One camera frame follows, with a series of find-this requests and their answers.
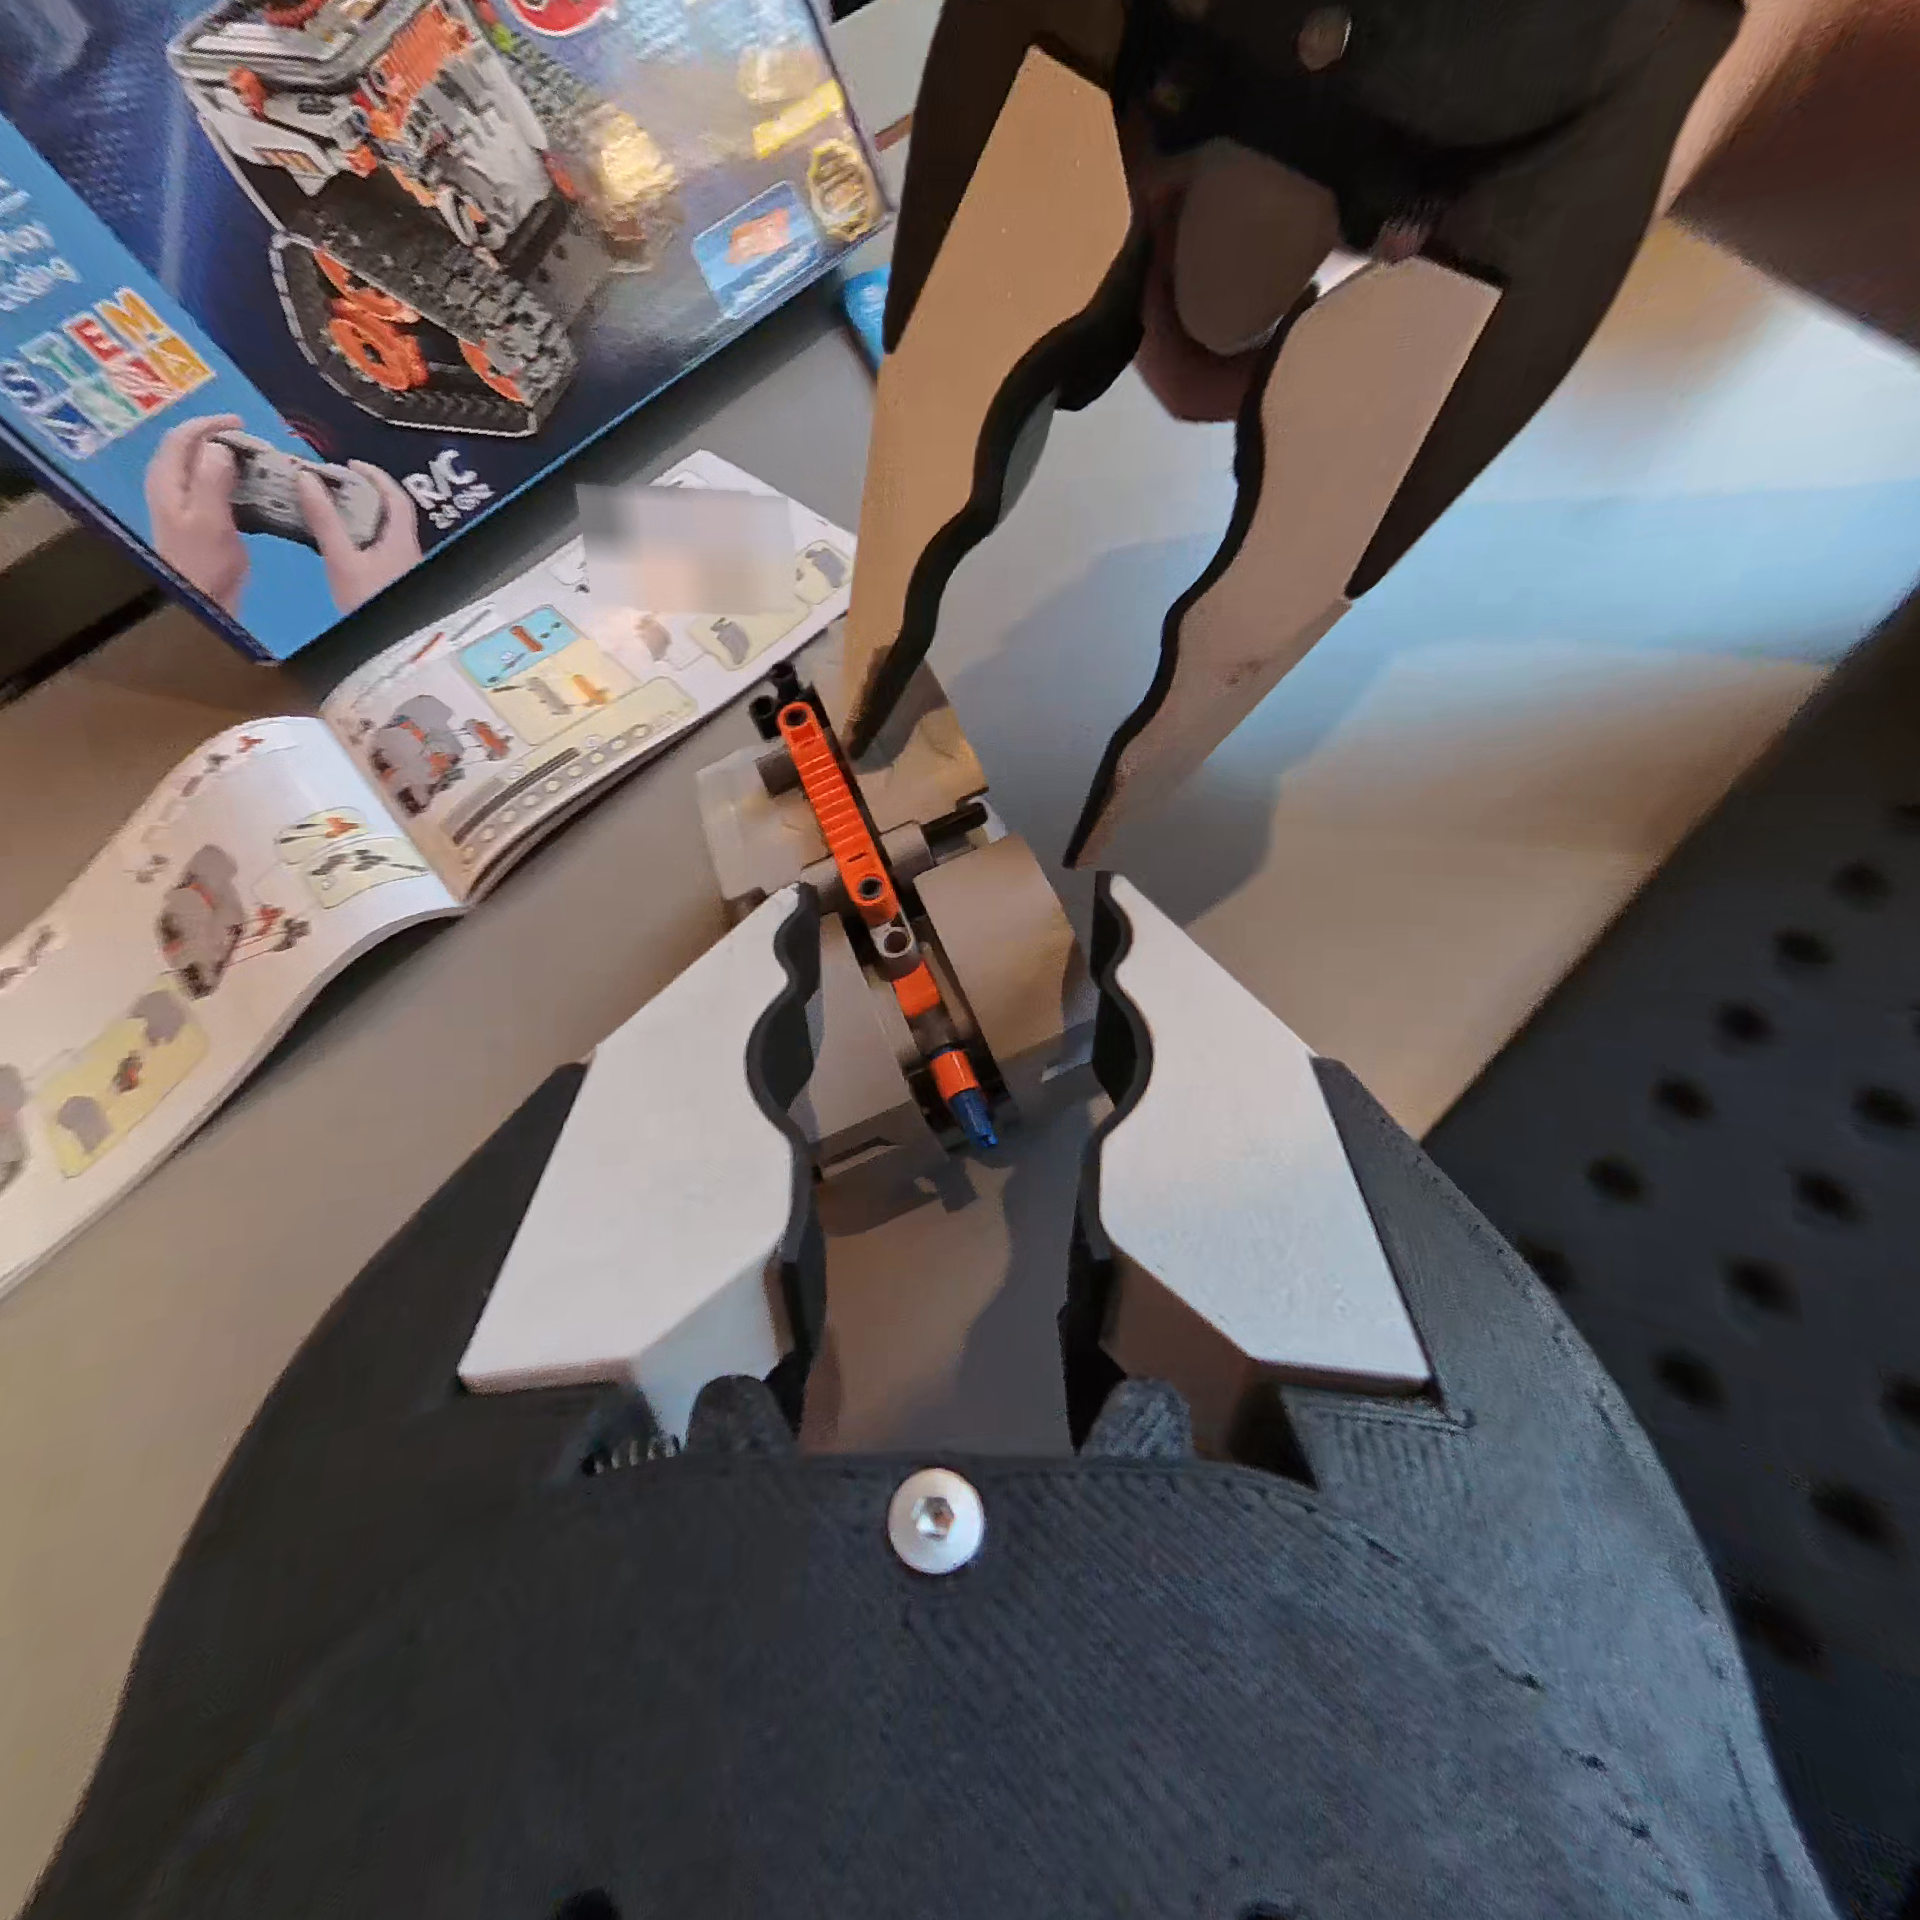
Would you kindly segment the black perforated mat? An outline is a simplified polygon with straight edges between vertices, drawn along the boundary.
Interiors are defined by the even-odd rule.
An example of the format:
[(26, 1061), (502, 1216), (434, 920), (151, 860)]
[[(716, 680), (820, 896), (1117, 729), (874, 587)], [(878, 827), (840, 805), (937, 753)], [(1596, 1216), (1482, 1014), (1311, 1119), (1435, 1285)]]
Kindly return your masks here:
[(1670, 1463), (1841, 1914), (1920, 1864), (1920, 607), (1425, 1142)]

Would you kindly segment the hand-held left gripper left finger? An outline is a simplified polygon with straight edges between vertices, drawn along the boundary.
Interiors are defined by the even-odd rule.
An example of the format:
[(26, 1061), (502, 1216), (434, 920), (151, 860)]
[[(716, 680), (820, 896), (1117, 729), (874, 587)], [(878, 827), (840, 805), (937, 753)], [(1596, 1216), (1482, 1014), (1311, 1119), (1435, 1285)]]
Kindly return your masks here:
[(794, 881), (587, 1061), (498, 1285), (472, 1396), (623, 1383), (688, 1431), (714, 1378), (772, 1378), (820, 1341), (806, 1272), (820, 903)]

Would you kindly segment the person's right hand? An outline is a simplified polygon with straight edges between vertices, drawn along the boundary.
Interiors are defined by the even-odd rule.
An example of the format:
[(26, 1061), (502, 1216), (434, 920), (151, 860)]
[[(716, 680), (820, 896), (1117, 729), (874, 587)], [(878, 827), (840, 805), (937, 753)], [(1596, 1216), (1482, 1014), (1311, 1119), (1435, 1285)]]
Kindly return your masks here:
[(1335, 190), (1244, 140), (1139, 155), (1139, 380), (1174, 421), (1229, 421), (1265, 342), (1337, 246)]

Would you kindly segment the grey building block robot model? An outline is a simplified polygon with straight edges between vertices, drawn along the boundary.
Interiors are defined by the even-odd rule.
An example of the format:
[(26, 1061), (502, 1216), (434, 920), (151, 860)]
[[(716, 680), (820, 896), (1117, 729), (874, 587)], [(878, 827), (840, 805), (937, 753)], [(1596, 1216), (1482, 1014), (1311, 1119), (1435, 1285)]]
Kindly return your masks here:
[(976, 1191), (964, 1161), (1010, 1161), (1092, 1094), (1085, 944), (931, 675), (865, 760), (840, 743), (898, 896), (898, 920), (865, 931), (789, 760), (789, 703), (816, 703), (840, 743), (833, 703), (781, 663), (748, 707), (756, 743), (707, 765), (694, 798), (730, 925), (794, 881), (820, 903), (816, 1078), (794, 1119), (824, 1223), (878, 1223), (923, 1197), (957, 1208)]

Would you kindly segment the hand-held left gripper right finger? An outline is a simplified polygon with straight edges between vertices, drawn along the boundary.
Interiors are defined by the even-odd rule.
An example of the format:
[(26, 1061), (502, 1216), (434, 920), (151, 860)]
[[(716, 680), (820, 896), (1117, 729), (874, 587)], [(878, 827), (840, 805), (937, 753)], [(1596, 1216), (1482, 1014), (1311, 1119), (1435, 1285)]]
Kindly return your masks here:
[(1285, 1443), (1285, 1391), (1431, 1391), (1325, 1061), (1131, 876), (1092, 881), (1099, 1119), (1070, 1216), (1070, 1443), (1124, 1378), (1194, 1443)]

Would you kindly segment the blue toy robot box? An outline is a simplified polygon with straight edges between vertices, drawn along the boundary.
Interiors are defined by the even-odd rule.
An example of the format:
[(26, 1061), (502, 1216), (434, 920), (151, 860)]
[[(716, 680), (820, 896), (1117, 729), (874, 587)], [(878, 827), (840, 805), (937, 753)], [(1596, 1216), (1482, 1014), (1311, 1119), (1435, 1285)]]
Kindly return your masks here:
[(892, 223), (800, 0), (7, 0), (0, 432), (293, 663)]

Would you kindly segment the person's right forearm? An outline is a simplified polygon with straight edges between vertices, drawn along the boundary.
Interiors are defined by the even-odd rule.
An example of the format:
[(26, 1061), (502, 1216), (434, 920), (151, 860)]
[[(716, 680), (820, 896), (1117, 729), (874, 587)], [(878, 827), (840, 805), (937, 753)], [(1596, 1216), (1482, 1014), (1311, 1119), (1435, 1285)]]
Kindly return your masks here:
[(1680, 125), (1666, 211), (1920, 348), (1920, 8), (1752, 0)]

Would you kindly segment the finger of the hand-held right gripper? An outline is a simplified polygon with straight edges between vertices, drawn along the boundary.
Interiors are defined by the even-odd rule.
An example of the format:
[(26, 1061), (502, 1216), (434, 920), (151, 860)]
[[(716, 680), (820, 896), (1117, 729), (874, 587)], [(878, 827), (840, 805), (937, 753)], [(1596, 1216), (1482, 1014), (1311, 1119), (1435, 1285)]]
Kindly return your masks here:
[(1411, 457), (1468, 367), (1498, 286), (1431, 254), (1372, 265), (1265, 351), (1238, 421), (1238, 514), (1215, 566), (1160, 614), (1160, 663), (1117, 721), (1067, 867), (1171, 805), (1208, 753), (1347, 619)]
[(892, 348), (874, 397), (845, 745), (865, 760), (915, 680), (951, 569), (1010, 514), (1057, 407), (1114, 390), (1139, 336), (1139, 231), (1114, 89), (1057, 47), (996, 65), (980, 125), (957, 49), (914, 114)]

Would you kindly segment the orange toothed beam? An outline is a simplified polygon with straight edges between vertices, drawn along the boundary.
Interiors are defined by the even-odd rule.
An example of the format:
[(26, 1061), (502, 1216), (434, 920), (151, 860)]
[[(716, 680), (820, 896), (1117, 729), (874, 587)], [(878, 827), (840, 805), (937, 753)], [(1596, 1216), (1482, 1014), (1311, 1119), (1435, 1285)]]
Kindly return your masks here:
[(898, 896), (824, 718), (816, 715), (816, 703), (789, 703), (775, 721), (851, 905), (865, 931), (896, 925)]

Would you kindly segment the open instruction booklet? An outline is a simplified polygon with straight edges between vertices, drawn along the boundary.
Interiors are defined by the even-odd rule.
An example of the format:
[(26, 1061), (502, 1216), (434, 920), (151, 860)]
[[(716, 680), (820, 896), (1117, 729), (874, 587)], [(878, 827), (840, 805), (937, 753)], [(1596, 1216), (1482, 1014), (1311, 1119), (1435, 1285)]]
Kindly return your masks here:
[(781, 607), (647, 607), (565, 544), (191, 753), (0, 964), (0, 1285), (181, 1153), (383, 942), (461, 920), (820, 641), (854, 528), (781, 502)]

